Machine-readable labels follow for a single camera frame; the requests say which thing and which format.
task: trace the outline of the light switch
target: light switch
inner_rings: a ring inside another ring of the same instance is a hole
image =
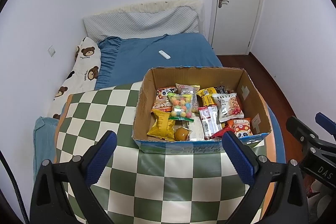
[[[48,49],[48,53],[50,54],[51,57],[53,57],[53,55],[55,54],[55,49],[53,47],[53,45],[51,45]]]

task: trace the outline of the yellow snack bag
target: yellow snack bag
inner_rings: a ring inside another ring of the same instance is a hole
[[[175,141],[175,133],[173,129],[175,120],[168,119],[170,117],[170,113],[158,109],[153,109],[153,113],[156,120],[147,135],[165,141]]]
[[[200,97],[203,97],[205,95],[211,95],[213,93],[217,93],[214,87],[212,88],[207,88],[207,89],[202,89],[197,92],[197,95]]]
[[[202,96],[203,106],[215,105],[215,100],[212,98],[212,94]]]

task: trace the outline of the white door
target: white door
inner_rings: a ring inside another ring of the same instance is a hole
[[[259,0],[217,0],[212,47],[217,55],[246,54]]]

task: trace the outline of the checkered blanket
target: checkered blanket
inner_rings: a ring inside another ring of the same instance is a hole
[[[226,153],[143,153],[132,140],[141,82],[70,95],[58,126],[57,162],[83,155],[106,130],[118,146],[91,190],[115,224],[225,223],[246,193]],[[253,151],[266,155],[264,141]],[[77,219],[86,223],[70,184]],[[260,217],[261,209],[254,221]]]

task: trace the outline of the blue cloth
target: blue cloth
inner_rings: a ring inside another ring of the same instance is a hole
[[[39,117],[35,122],[35,128],[33,131],[34,181],[43,160],[49,159],[53,161],[55,158],[55,131],[58,121],[59,120],[54,118]]]
[[[141,81],[155,67],[222,67],[210,44],[199,33],[131,39],[108,37],[98,47],[101,68],[95,90]],[[160,50],[171,58],[165,59]]]
[[[276,119],[273,111],[269,108],[269,106],[267,106],[267,108],[268,108],[269,117],[271,118],[271,123],[272,123],[272,127],[273,127],[277,162],[285,164],[286,163],[285,146],[284,146],[284,141],[283,141],[283,138],[282,138],[280,125],[279,125],[278,120]]]

